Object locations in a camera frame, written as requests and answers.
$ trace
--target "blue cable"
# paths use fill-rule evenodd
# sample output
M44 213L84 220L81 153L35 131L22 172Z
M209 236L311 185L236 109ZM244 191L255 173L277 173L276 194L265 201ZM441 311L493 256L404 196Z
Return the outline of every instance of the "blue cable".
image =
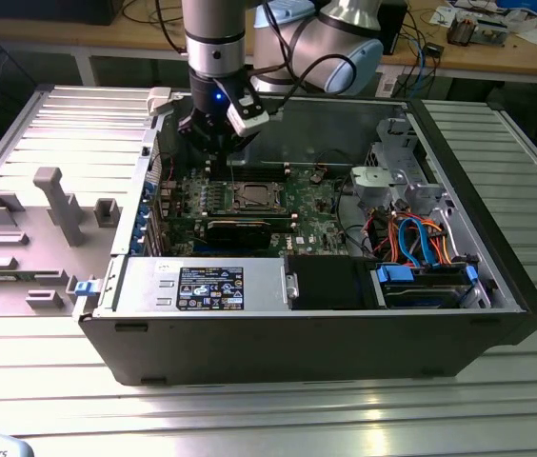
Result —
M417 76L417 80L414 83L414 86L412 87L412 92L410 93L410 98L412 98L414 94L417 92L417 90L419 89L419 83L422 80L423 69L425 68L425 55L423 54L423 50L421 50L421 45L419 45L419 42L417 40L415 40L414 38L408 37L408 41L411 41L412 43L414 43L414 46L417 47L417 51L418 51L418 55L420 59L419 74Z
M414 264L415 267L417 268L421 267L421 262L415 259L414 256L408 251L408 248L406 247L406 240L404 239L404 228L409 223L416 224L417 228L419 229L419 238L421 239L421 250L423 251L423 255L425 257L426 262L430 265L436 265L437 264L436 258L433 256L433 252L431 252L431 248L429 247L428 231L425 230L425 227L423 226L421 221L412 219L411 217L402 221L402 224L400 224L400 229L398 231L398 244L400 245L400 250L406 256L406 258L409 259L409 261Z

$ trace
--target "small box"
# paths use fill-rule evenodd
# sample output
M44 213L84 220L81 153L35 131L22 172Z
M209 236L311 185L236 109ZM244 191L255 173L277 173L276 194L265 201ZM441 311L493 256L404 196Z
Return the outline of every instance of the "small box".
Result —
M496 0L499 8L527 8L537 13L537 0Z

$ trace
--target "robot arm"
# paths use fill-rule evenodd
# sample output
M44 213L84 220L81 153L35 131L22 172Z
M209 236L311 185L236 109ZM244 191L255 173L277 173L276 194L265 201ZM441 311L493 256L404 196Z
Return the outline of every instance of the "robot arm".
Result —
M245 70L246 10L262 0L184 0L184 28L189 55L190 89L194 108L180 122L179 131L204 153L225 157L242 149L269 114ZM356 93L374 74L383 52L375 38L376 11L380 0L333 0L319 14L309 0L274 0L270 8L282 36L292 50L294 75L326 54L348 57L358 77L351 84L353 69L344 60L330 59L317 65L306 80L327 92L349 87ZM284 64L278 37L269 27L264 9L256 17L256 68ZM262 74L255 81L293 84L288 70Z
M246 10L257 0L184 0L192 113L179 131L204 153L241 149L269 121L245 70Z

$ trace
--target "computer case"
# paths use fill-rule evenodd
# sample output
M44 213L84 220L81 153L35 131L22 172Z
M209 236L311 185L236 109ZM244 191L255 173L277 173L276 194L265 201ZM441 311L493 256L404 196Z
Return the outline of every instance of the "computer case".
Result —
M37 19L109 26L124 0L0 0L0 19Z

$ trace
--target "floor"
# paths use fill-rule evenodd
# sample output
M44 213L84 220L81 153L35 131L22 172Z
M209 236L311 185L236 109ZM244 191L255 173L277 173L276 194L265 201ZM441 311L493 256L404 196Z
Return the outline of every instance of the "floor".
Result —
M73 58L66 55L14 53L13 57L38 83L78 85L80 79ZM184 62L96 57L93 65L102 86L151 87L165 85L176 88L188 86L188 71ZM378 78L374 78L364 95L372 95ZM0 53L0 138L17 112L33 91L33 86L5 54ZM461 101L488 100L501 104L529 137L537 128L537 85L496 85L490 82L438 78L428 90L415 95L419 98Z

